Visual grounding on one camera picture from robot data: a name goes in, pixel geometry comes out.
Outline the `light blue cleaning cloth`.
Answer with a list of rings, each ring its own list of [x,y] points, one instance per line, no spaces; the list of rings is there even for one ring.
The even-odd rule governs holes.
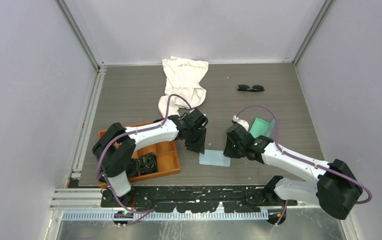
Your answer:
[[[226,157],[223,151],[207,149],[199,154],[199,163],[207,166],[230,167],[231,158]]]

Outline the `grey-blue glasses case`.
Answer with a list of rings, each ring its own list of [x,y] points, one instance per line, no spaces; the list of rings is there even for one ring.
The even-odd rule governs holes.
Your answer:
[[[276,126],[276,120],[272,118],[270,121],[265,121],[261,118],[256,118],[250,128],[250,134],[257,138],[259,136],[264,136],[272,138],[272,132]]]

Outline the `white cloth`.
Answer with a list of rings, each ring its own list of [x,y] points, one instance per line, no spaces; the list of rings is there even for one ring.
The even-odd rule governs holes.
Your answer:
[[[164,117],[177,115],[179,109],[194,109],[203,104],[207,90],[200,84],[209,70],[209,63],[171,56],[162,60],[166,76],[164,95],[158,102],[158,110]]]

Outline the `black sunglasses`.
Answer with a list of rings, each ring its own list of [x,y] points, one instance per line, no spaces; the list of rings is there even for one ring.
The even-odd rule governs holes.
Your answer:
[[[258,85],[258,84],[253,86],[249,86],[246,84],[239,84],[237,86],[237,90],[242,92],[264,92],[265,88],[262,85]]]

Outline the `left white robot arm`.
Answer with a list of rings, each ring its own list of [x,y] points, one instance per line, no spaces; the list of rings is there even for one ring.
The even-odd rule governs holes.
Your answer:
[[[114,191],[113,200],[120,207],[132,202],[127,166],[133,153],[162,142],[183,140],[191,152],[204,153],[208,118],[198,109],[183,115],[171,115],[141,126],[125,127],[113,123],[92,147],[97,159],[96,176],[104,178]]]

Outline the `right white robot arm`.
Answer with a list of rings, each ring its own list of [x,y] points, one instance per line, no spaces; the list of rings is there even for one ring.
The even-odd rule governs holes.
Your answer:
[[[344,161],[335,159],[328,162],[307,157],[269,137],[253,137],[238,123],[226,130],[224,155],[274,166],[301,179],[273,177],[264,192],[270,205],[278,205],[282,200],[307,202],[320,206],[331,217],[345,220],[363,193],[363,188]]]

